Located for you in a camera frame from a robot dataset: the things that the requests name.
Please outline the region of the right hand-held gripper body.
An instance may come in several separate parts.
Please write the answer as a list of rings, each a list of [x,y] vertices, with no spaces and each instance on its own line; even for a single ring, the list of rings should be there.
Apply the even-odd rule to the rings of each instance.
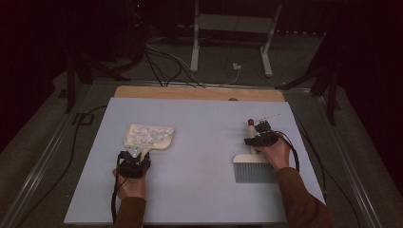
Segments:
[[[278,141],[278,133],[272,129],[267,118],[259,119],[256,130],[259,146],[271,146]]]

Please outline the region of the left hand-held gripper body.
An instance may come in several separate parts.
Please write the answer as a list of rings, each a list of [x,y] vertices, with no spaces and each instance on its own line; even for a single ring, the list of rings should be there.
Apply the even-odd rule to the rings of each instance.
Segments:
[[[118,173],[129,179],[143,177],[151,166],[151,161],[145,159],[148,153],[149,149],[143,147],[135,147],[133,153],[126,151],[125,160],[118,160]]]

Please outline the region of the cream plastic dustpan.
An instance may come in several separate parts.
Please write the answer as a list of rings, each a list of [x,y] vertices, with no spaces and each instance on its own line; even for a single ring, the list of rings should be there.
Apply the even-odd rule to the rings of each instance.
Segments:
[[[155,146],[148,146],[148,145],[141,145],[141,144],[131,144],[130,142],[127,141],[127,136],[128,136],[128,134],[129,134],[129,130],[132,129],[132,128],[134,128],[134,127],[140,127],[140,126],[146,126],[146,127],[151,127],[151,128],[157,128],[157,127],[159,127],[159,128],[171,128],[171,129],[173,130],[173,134],[172,134],[171,139],[170,139],[170,141],[169,141],[168,143],[162,144],[162,145],[160,145],[160,146],[158,146],[158,147],[155,147]],[[134,152],[134,148],[135,148],[135,147],[148,148],[148,149],[149,149],[149,152],[150,152],[150,151],[153,151],[153,150],[160,150],[160,151],[162,151],[162,150],[167,149],[167,148],[170,146],[170,144],[171,144],[171,142],[172,142],[172,139],[173,139],[173,135],[174,135],[174,128],[173,128],[173,127],[155,126],[155,125],[143,125],[143,124],[134,124],[134,123],[132,123],[132,124],[130,124],[130,125],[128,126],[128,128],[127,128],[127,130],[126,130],[126,132],[125,132],[125,136],[124,136],[124,147],[125,147],[125,149],[126,149],[127,151],[129,151],[130,153],[133,153],[133,152]]]

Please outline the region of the pile of paper scraps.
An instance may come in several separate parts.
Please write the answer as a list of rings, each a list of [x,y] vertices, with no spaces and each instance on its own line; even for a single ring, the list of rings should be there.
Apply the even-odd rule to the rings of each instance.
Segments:
[[[131,144],[141,144],[158,147],[170,141],[171,128],[151,128],[146,126],[134,127],[129,130],[127,141]]]

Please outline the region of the cream hand brush grey bristles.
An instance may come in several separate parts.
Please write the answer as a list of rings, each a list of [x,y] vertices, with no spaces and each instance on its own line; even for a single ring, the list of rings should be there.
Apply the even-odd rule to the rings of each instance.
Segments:
[[[249,119],[247,124],[247,138],[256,137],[255,121]],[[233,159],[236,183],[275,183],[277,176],[274,167],[257,150],[257,147],[263,146],[246,146],[250,149],[249,153],[236,155]]]

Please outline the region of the person's left hand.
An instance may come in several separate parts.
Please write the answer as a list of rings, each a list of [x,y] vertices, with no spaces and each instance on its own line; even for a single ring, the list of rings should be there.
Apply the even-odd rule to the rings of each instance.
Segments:
[[[125,198],[145,198],[145,177],[127,179],[121,176],[117,169],[114,169],[112,174],[117,179],[116,192],[121,200]]]

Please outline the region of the person's right hand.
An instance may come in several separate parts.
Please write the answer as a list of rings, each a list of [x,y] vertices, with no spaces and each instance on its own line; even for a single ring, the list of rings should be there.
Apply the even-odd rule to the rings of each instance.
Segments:
[[[284,139],[279,139],[271,146],[259,147],[258,151],[264,155],[275,170],[289,166],[291,147]]]

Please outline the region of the pale blue table mat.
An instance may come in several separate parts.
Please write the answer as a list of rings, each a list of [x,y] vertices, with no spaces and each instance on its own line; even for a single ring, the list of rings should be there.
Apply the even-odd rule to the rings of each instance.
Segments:
[[[150,225],[268,224],[283,222],[275,183],[238,183],[233,159],[248,152],[247,122],[267,119],[297,150],[290,160],[317,199],[317,177],[285,102],[197,101],[113,98],[67,210],[65,222],[107,225],[118,154],[130,124],[171,126],[164,151],[151,153],[146,174],[146,212]]]

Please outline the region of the black stand legs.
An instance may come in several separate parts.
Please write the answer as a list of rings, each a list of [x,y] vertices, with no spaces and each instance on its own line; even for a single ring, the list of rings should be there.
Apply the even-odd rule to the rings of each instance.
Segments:
[[[337,60],[339,42],[335,35],[327,32],[309,64],[305,73],[285,85],[277,85],[276,89],[289,90],[310,79],[316,78],[310,92],[313,96],[322,96],[327,91],[326,116],[332,125],[335,125],[336,88],[338,69],[340,64]]]
[[[116,81],[120,82],[128,82],[129,79],[125,78],[118,73],[114,72],[112,69],[103,66],[101,63],[93,60],[89,56],[81,53],[79,56],[74,57],[72,55],[67,55],[67,108],[66,113],[70,113],[76,103],[76,83],[75,76],[78,75],[79,79],[84,84],[90,84],[93,81],[92,74],[89,71],[89,67],[93,66],[97,69],[100,69],[103,73],[105,73],[109,78],[112,78]]]

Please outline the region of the grey metal stand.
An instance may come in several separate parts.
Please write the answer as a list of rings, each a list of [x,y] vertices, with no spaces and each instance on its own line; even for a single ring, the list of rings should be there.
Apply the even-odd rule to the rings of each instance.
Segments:
[[[264,75],[268,77],[272,76],[273,70],[270,64],[268,52],[276,31],[281,9],[282,4],[276,4],[274,12],[270,17],[208,14],[200,13],[200,0],[195,0],[194,37],[190,61],[190,71],[197,72],[199,67],[199,32],[201,29],[210,29],[214,31],[219,30],[265,33],[267,35],[267,39],[265,43],[259,48],[259,54],[264,70]]]

